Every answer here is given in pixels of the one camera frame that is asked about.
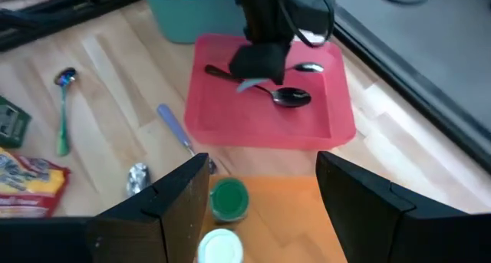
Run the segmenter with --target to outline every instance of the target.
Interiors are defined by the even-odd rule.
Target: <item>red tray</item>
[[[241,37],[203,35],[195,46],[194,65],[186,102],[185,123],[200,143],[223,146],[257,146],[280,149],[329,150],[354,137],[353,112],[344,74],[341,50],[332,43],[311,49],[295,42],[287,67],[300,62],[321,64],[325,72],[287,71],[283,87],[298,87],[312,96],[304,107],[276,106],[268,94],[208,75],[207,64],[228,70]],[[270,90],[279,88],[264,83]]]

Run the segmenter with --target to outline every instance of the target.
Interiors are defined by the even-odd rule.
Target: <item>snack bag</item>
[[[0,148],[0,218],[49,217],[68,184],[66,168]]]

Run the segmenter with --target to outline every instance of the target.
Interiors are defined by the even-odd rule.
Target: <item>green lid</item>
[[[238,179],[221,179],[210,193],[210,204],[216,219],[234,222],[246,216],[249,194],[246,186]]]

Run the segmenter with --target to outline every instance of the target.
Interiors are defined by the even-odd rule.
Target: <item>metal spoon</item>
[[[205,66],[205,72],[207,74],[221,77],[222,79],[226,79],[228,81],[242,83],[243,79],[235,78],[230,73],[223,71],[211,64],[207,64]],[[295,87],[282,87],[278,90],[268,90],[264,87],[255,85],[253,86],[257,89],[260,89],[269,95],[271,95],[273,101],[283,107],[301,107],[307,105],[312,100],[312,97],[305,90],[300,90]]]
[[[314,62],[305,62],[305,63],[298,63],[293,67],[288,67],[286,70],[287,71],[295,70],[301,72],[323,72],[324,67]]]
[[[68,142],[68,129],[67,129],[67,114],[66,114],[66,101],[68,86],[77,79],[77,71],[68,67],[62,70],[55,78],[54,84],[61,88],[61,119],[60,130],[58,131],[58,141],[56,146],[56,153],[59,156],[66,156],[70,152],[70,144]]]

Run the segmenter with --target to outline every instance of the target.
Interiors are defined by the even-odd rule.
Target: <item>green spoon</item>
[[[68,129],[67,129],[67,114],[66,114],[66,102],[68,86],[71,82],[75,81],[77,77],[77,71],[68,67],[62,70],[55,78],[54,84],[61,88],[61,119],[60,130],[58,131],[58,140],[56,144],[56,153],[59,156],[66,156],[70,152],[70,143],[68,142]]]

